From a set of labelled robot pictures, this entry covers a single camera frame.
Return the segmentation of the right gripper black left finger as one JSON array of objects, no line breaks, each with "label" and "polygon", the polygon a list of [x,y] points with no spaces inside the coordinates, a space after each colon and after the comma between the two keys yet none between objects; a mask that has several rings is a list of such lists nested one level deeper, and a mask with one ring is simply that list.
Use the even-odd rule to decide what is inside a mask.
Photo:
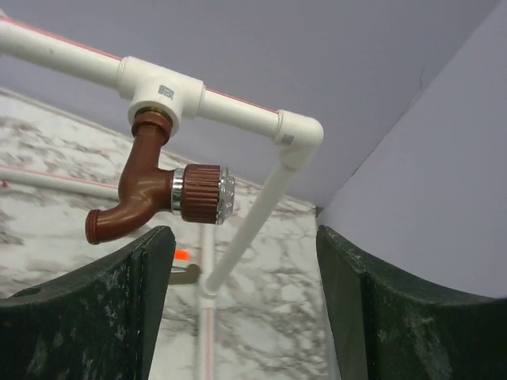
[{"label": "right gripper black left finger", "polygon": [[1,300],[3,379],[147,379],[176,241],[157,226]]}]

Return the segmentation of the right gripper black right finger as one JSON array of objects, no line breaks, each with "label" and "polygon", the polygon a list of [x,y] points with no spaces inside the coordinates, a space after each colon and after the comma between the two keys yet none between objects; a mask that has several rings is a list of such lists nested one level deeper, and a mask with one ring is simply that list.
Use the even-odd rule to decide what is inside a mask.
[{"label": "right gripper black right finger", "polygon": [[343,379],[503,379],[506,301],[397,268],[327,226],[316,237]]}]

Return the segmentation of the brown plastic faucet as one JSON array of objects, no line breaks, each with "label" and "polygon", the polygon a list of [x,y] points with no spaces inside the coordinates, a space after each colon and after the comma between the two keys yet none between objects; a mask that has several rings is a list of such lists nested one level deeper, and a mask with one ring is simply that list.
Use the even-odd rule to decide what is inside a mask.
[{"label": "brown plastic faucet", "polygon": [[138,112],[132,124],[134,142],[120,176],[119,203],[107,211],[92,210],[85,223],[90,244],[122,238],[148,223],[160,211],[186,222],[220,225],[234,209],[235,179],[226,166],[189,164],[158,167],[173,122],[154,109]]}]

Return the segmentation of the white PVC pipe frame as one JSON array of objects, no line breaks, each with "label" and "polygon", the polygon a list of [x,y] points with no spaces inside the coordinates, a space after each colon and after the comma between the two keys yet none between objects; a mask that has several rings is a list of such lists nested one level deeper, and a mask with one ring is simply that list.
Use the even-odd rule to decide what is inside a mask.
[{"label": "white PVC pipe frame", "polygon": [[272,214],[293,177],[311,162],[324,138],[322,125],[311,117],[263,108],[209,89],[199,79],[135,57],[121,59],[7,16],[1,17],[1,52],[116,90],[131,102],[130,122],[142,108],[155,108],[165,112],[175,128],[179,128],[182,118],[198,116],[263,135],[280,147],[278,166],[269,175],[218,264],[212,263],[214,230],[206,227],[203,231],[196,376],[214,379],[217,292]]}]

